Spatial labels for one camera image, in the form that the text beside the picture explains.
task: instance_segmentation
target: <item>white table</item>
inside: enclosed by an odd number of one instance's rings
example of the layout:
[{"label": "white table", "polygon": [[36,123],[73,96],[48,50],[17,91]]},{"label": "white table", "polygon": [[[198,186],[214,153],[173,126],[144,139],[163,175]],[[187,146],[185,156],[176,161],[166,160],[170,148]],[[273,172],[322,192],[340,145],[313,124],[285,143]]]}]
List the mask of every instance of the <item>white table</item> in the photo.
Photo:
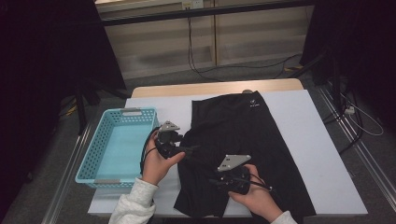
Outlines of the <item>white table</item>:
[{"label": "white table", "polygon": [[[358,216],[367,210],[307,91],[261,92],[270,108],[319,216]],[[154,106],[160,122],[172,120],[179,133],[190,129],[191,100],[218,94],[142,97],[128,99],[125,107]],[[180,185],[173,167],[160,183],[154,201],[157,217],[184,217],[173,208]],[[129,189],[97,189],[89,214],[109,217],[122,193]],[[249,217],[249,211],[230,199],[225,217]]]}]

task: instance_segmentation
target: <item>left hand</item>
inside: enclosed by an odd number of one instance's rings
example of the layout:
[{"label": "left hand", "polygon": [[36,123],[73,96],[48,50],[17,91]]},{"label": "left hand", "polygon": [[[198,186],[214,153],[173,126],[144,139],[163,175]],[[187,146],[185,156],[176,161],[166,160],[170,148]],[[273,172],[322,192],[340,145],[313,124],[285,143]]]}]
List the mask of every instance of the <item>left hand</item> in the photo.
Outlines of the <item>left hand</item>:
[{"label": "left hand", "polygon": [[[146,153],[148,153],[150,149],[155,148],[154,141],[157,139],[157,132],[154,132],[148,140]],[[176,163],[180,162],[185,155],[185,152],[179,152],[175,156],[165,159],[157,148],[151,150],[145,160],[142,180],[152,185],[158,185],[158,183],[160,183],[160,181],[166,176],[169,169]]]}]

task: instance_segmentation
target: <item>basket handle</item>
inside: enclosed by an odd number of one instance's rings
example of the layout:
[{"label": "basket handle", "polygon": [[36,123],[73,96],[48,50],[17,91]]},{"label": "basket handle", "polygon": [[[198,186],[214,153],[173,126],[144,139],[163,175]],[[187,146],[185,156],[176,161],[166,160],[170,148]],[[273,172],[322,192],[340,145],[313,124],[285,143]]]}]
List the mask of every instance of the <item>basket handle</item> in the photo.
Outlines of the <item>basket handle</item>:
[{"label": "basket handle", "polygon": [[121,108],[120,112],[123,116],[141,116],[142,108],[140,107]]},{"label": "basket handle", "polygon": [[94,184],[120,184],[120,179],[95,179]]}]

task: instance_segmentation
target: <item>white wall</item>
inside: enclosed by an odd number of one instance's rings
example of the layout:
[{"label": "white wall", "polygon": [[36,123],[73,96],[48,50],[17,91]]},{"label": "white wall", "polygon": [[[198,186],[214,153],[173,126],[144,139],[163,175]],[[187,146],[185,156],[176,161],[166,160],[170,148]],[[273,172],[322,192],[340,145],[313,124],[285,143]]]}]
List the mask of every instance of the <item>white wall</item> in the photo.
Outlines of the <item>white wall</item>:
[{"label": "white wall", "polygon": [[[113,18],[180,10],[181,3],[175,2],[98,0],[96,5],[102,18]],[[241,1],[204,3],[205,7],[213,7]],[[192,18],[195,66],[284,58],[302,52],[311,13],[312,7],[295,7]],[[187,19],[109,26],[106,32],[124,79],[190,69]]]}]

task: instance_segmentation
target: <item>white sleeve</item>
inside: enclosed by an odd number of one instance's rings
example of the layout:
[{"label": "white sleeve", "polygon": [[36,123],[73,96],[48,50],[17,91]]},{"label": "white sleeve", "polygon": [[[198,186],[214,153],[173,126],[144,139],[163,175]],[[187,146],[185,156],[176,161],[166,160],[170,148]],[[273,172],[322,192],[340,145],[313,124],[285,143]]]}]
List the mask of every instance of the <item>white sleeve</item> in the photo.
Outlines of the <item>white sleeve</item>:
[{"label": "white sleeve", "polygon": [[157,186],[136,178],[131,193],[120,196],[108,223],[147,223],[155,211],[152,198],[157,189]]},{"label": "white sleeve", "polygon": [[290,212],[286,211],[275,219],[275,221],[271,222],[271,224],[297,224],[297,222],[291,217]]}]

